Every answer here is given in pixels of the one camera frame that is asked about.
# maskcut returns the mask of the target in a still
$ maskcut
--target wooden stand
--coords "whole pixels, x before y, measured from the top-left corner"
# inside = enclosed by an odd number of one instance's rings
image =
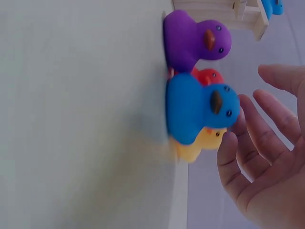
[[[261,0],[173,0],[175,10],[185,10],[196,22],[217,20],[229,29],[252,30],[259,41],[269,22]]]

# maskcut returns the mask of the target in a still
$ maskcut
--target duck eye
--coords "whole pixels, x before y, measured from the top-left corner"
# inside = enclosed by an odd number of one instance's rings
[[[227,113],[226,113],[226,116],[227,116],[227,117],[231,117],[231,115],[232,115],[232,111],[231,111],[231,110],[228,110]]]

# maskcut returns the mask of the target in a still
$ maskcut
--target hand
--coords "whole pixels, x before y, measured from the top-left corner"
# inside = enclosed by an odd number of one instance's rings
[[[298,117],[272,94],[254,99],[294,145],[290,151],[246,95],[241,114],[218,150],[221,183],[239,210],[264,229],[305,228],[305,66],[262,65],[262,79],[297,97]],[[251,178],[250,182],[237,164]]]

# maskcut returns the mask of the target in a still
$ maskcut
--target blue object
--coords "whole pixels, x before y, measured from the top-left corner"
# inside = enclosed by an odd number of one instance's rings
[[[203,127],[232,126],[239,113],[239,98],[226,84],[203,86],[188,73],[174,76],[167,84],[167,128],[183,145],[192,144]]]
[[[270,20],[272,14],[282,15],[284,12],[284,5],[282,0],[262,0],[262,3],[268,20]]]

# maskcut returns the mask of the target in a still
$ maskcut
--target duck beak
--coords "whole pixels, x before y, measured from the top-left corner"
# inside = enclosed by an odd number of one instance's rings
[[[214,33],[211,30],[207,30],[204,33],[203,41],[204,41],[204,44],[205,44],[206,48],[209,51],[211,51],[214,48],[215,42],[216,42],[216,38],[215,38]]]
[[[209,135],[212,134],[212,131],[213,131],[212,129],[209,129],[209,128],[206,129],[206,132],[207,132]]]
[[[213,91],[210,98],[211,111],[215,115],[219,114],[222,105],[223,105],[223,99],[221,98],[219,91],[217,90]]]
[[[210,85],[210,84],[211,84],[211,80],[210,80],[210,78],[209,78],[208,76],[206,76],[206,77],[204,78],[204,81],[205,81],[205,84],[206,84],[206,85]]]

